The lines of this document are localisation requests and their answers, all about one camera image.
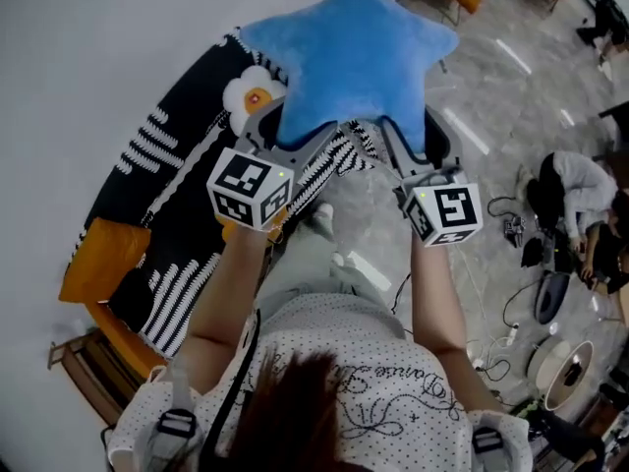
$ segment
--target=marble floor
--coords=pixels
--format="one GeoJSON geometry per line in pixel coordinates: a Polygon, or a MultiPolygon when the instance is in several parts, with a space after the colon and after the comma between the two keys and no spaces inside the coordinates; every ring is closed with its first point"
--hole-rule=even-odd
{"type": "MultiPolygon", "coordinates": [[[[447,7],[441,0],[400,2],[436,21],[441,15],[435,7],[447,7]]],[[[474,16],[463,12],[456,29],[460,45],[446,58],[447,72],[438,65],[430,70],[427,103],[462,135],[466,171],[478,182],[484,206],[491,198],[513,194],[520,163],[537,170],[542,158],[555,149],[594,155],[610,140],[610,128],[597,113],[623,94],[618,82],[598,70],[595,51],[574,32],[590,12],[581,0],[562,1],[552,13],[544,0],[484,0],[474,16]]],[[[378,166],[369,173],[335,178],[322,193],[336,208],[339,251],[344,256],[359,254],[384,277],[379,279],[380,290],[391,308],[409,272],[411,239],[410,225],[391,193],[395,185],[389,171],[378,166]]],[[[530,222],[525,241],[534,231],[530,214],[526,215],[530,222]]],[[[508,333],[502,322],[507,299],[540,277],[537,267],[520,269],[521,255],[521,250],[503,239],[502,220],[488,215],[481,233],[450,249],[474,358],[486,356],[492,337],[508,333]]],[[[396,309],[406,328],[410,328],[411,316],[409,290],[407,285],[396,309]]],[[[520,324],[514,344],[491,350],[495,360],[506,358],[511,363],[499,383],[486,379],[508,404],[535,395],[526,379],[526,365],[534,345],[549,334],[548,326],[533,318],[536,290],[537,285],[525,290],[509,307],[508,319],[520,324]]],[[[595,345],[595,363],[587,381],[559,413],[566,418],[575,417],[597,390],[627,338],[620,323],[600,321],[600,317],[618,316],[615,305],[597,296],[595,312],[594,299],[573,278],[555,319],[557,333],[567,340],[576,344],[587,338],[595,345]]],[[[496,367],[491,375],[499,378],[505,367],[496,367]]]]}

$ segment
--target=plush star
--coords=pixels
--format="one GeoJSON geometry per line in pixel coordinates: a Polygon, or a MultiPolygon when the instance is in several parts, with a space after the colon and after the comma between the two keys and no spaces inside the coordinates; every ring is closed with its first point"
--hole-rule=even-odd
{"type": "Polygon", "coordinates": [[[424,151],[426,71],[458,43],[393,0],[323,0],[248,25],[241,38],[288,73],[281,147],[299,148],[329,121],[387,115],[414,152],[424,151]]]}

